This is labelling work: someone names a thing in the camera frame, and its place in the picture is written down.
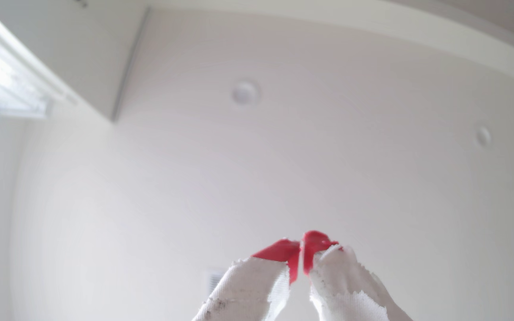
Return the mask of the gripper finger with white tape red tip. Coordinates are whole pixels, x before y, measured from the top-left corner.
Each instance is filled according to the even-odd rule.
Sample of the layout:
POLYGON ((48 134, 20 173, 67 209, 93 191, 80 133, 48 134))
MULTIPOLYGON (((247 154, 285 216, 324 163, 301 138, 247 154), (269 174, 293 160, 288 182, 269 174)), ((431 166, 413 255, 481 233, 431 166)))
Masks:
POLYGON ((298 276, 300 242, 280 239, 233 263, 193 320, 275 320, 298 276))
POLYGON ((412 320, 351 247, 322 232, 303 236, 303 271, 319 320, 412 320))

